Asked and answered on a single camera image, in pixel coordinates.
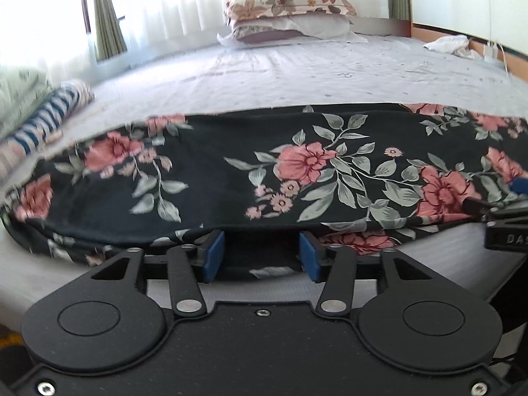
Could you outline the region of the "blue striped folded blanket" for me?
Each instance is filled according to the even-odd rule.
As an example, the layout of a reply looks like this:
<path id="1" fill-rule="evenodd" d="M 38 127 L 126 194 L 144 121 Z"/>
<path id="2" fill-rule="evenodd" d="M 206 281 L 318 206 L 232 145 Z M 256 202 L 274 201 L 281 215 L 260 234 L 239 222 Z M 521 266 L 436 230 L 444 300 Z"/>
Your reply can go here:
<path id="1" fill-rule="evenodd" d="M 1 140 L 1 183 L 29 156 L 53 142 L 66 119 L 94 98 L 91 86 L 78 79 L 51 92 L 26 121 Z"/>

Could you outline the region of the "left green curtain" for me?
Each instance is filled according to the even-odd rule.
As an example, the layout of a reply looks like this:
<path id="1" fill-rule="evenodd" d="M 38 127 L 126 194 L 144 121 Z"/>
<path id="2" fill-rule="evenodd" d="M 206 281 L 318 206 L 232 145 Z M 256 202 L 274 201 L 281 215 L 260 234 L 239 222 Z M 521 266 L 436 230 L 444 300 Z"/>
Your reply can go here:
<path id="1" fill-rule="evenodd" d="M 96 60 L 107 61 L 127 52 L 113 0 L 93 0 L 96 26 Z"/>

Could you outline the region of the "white bottom pillow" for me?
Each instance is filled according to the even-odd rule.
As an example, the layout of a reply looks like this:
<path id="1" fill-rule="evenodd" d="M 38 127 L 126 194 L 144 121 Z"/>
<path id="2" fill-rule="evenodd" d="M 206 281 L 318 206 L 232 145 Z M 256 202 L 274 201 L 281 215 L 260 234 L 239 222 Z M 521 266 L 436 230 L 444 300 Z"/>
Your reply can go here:
<path id="1" fill-rule="evenodd" d="M 352 31 L 347 17 L 322 13 L 236 21 L 227 35 L 218 34 L 216 39 L 227 48 L 286 46 L 317 40 L 368 42 Z"/>

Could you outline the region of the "black floral pants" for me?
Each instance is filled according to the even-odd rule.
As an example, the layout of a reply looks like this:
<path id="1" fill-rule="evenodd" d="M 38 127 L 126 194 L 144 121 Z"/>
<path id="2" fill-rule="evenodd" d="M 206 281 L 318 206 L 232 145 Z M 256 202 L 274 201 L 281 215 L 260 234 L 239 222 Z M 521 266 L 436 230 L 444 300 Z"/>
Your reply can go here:
<path id="1" fill-rule="evenodd" d="M 517 202 L 527 122 L 432 104 L 162 115 L 39 160 L 1 219 L 34 255 L 96 266 L 214 230 L 307 231 L 362 255 Z"/>

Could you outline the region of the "floral top pillow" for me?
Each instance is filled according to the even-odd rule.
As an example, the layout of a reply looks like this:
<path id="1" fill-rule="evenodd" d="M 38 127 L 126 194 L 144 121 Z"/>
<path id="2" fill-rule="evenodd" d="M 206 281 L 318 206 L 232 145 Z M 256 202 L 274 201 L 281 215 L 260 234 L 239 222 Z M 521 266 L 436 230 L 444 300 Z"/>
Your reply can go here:
<path id="1" fill-rule="evenodd" d="M 355 8 L 347 0 L 227 0 L 223 8 L 227 24 L 311 13 L 356 17 Z"/>

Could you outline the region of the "white charger block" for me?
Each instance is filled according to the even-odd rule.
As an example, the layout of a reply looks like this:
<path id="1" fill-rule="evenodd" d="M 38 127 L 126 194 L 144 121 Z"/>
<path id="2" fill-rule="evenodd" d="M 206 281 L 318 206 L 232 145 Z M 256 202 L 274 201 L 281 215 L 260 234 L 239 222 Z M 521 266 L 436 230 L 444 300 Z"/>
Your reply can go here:
<path id="1" fill-rule="evenodd" d="M 486 63 L 501 64 L 499 48 L 496 44 L 488 43 L 483 46 L 483 60 Z"/>

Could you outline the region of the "white crumpled cloth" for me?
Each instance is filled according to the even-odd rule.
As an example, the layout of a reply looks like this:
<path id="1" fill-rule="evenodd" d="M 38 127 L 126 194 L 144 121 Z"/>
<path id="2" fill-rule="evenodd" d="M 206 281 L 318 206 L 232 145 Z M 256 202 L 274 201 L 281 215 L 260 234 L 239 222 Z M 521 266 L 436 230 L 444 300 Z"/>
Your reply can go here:
<path id="1" fill-rule="evenodd" d="M 464 35 L 445 36 L 423 45 L 426 49 L 440 54 L 452 54 L 461 58 L 481 60 L 480 54 L 470 48 L 470 39 Z"/>

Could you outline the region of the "white sheer curtain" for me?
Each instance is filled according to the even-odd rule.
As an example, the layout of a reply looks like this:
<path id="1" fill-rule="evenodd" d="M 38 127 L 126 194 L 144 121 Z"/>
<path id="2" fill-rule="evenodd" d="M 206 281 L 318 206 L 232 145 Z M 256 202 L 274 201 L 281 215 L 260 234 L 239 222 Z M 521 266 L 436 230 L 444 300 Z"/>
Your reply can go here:
<path id="1" fill-rule="evenodd" d="M 1 65 L 94 82 L 206 46 L 236 20 L 323 6 L 373 18 L 391 11 L 390 0 L 1 0 Z"/>

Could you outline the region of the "green folded quilt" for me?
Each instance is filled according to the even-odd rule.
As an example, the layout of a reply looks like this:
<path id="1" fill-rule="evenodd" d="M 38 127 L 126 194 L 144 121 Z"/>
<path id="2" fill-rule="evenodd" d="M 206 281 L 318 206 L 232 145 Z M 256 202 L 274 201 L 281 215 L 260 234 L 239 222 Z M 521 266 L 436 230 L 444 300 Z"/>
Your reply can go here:
<path id="1" fill-rule="evenodd" d="M 1 139 L 18 128 L 54 90 L 44 72 L 1 68 Z"/>

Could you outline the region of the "wooden bed frame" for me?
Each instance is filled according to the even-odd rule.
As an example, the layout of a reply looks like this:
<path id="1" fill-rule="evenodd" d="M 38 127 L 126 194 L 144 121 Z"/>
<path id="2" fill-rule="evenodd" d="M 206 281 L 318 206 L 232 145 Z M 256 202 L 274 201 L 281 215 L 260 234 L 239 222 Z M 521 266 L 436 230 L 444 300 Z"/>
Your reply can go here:
<path id="1" fill-rule="evenodd" d="M 377 36 L 398 36 L 414 38 L 421 42 L 431 42 L 445 36 L 465 35 L 470 39 L 470 48 L 483 56 L 483 46 L 488 43 L 497 44 L 499 58 L 505 63 L 510 73 L 527 80 L 527 55 L 512 48 L 504 47 L 499 42 L 483 39 L 469 33 L 447 30 L 425 24 L 413 23 L 408 20 L 393 20 L 386 18 L 356 17 L 351 20 L 352 30 L 358 34 Z"/>

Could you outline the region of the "grey patterned bed sheet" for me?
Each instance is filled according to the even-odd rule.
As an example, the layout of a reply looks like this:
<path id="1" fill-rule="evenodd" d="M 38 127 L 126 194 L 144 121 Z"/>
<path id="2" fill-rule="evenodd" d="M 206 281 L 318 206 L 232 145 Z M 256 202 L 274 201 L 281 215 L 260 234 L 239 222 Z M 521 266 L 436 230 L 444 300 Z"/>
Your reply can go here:
<path id="1" fill-rule="evenodd" d="M 99 84 L 95 101 L 71 116 L 63 136 L 12 173 L 24 181 L 36 160 L 88 136 L 143 117 L 352 102 L 434 103 L 493 116 L 527 118 L 527 83 L 504 69 L 425 49 L 417 39 L 368 37 L 367 43 L 308 42 L 269 48 L 222 46 L 165 58 Z M 481 225 L 468 223 L 403 246 L 426 266 L 482 297 L 517 270 L 520 254 L 486 250 Z M 1 224 L 1 324 L 18 330 L 37 300 L 87 267 L 33 256 Z M 315 299 L 300 276 L 214 283 L 218 299 Z"/>

